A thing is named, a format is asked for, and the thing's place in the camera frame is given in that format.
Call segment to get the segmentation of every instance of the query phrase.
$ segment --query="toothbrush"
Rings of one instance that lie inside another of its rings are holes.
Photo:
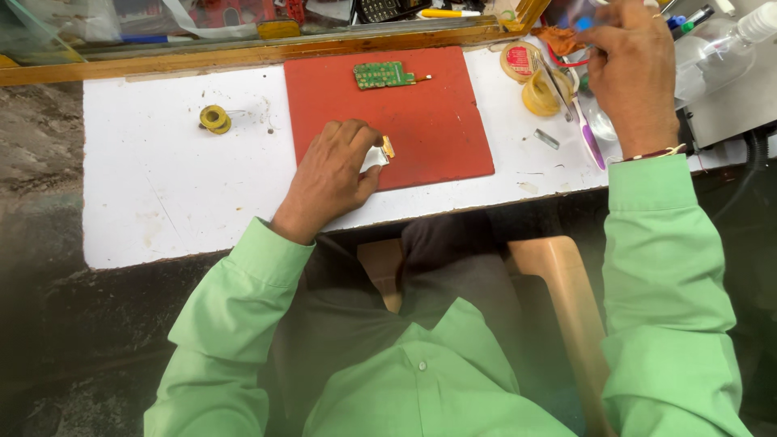
[[[562,56],[562,58],[564,59],[564,63],[570,63],[570,60],[567,59],[566,56]],[[575,106],[575,110],[577,110],[577,121],[580,124],[580,133],[583,135],[583,139],[588,146],[588,153],[591,154],[591,158],[594,159],[600,170],[606,170],[607,166],[605,165],[605,160],[601,157],[601,150],[599,150],[599,144],[596,142],[594,132],[591,131],[591,126],[588,125],[588,119],[583,115],[583,110],[580,109],[580,100],[577,98],[577,90],[580,88],[580,78],[577,76],[577,72],[575,71],[574,67],[570,68],[569,70],[570,73],[572,73],[572,79],[574,82],[572,104]]]

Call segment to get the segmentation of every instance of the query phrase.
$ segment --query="green shirt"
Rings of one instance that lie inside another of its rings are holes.
[[[723,290],[723,248],[684,156],[610,166],[603,401],[622,437],[750,435]],[[178,348],[145,413],[146,435],[262,435],[256,373],[312,246],[258,219],[194,290],[170,331]],[[519,394],[481,313],[458,299],[433,330],[331,377],[305,435],[573,433]]]

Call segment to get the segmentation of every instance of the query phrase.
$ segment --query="man's left hand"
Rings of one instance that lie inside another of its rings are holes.
[[[306,245],[327,223],[361,208],[378,187],[381,166],[370,167],[361,180],[359,169],[370,147],[382,144],[381,133],[366,121],[327,123],[310,143],[270,229]]]

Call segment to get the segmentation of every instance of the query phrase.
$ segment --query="chair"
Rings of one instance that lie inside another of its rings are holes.
[[[537,275],[548,286],[577,383],[587,434],[615,436],[601,404],[601,392],[609,376],[599,347],[605,330],[577,245],[568,236],[552,236],[511,241],[507,247],[508,271]]]
[[[609,375],[599,347],[605,330],[577,245],[568,236],[553,236],[511,241],[507,246],[508,272],[536,275],[547,284],[577,384],[587,434],[616,436],[601,404],[601,392]],[[399,311],[402,296],[397,293],[394,281],[402,263],[401,241],[390,239],[360,245],[357,257],[381,291],[389,310]]]

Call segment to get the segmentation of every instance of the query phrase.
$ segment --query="hand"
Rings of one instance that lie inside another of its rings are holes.
[[[589,86],[610,117],[624,158],[677,145],[674,114],[674,42],[659,10],[640,0],[614,0],[597,10],[609,26],[577,40],[593,44]]]
[[[276,234],[307,245],[332,220],[361,208],[378,187],[381,166],[359,180],[367,151],[382,145],[381,133],[366,121],[330,121],[313,138],[289,192],[270,223]]]

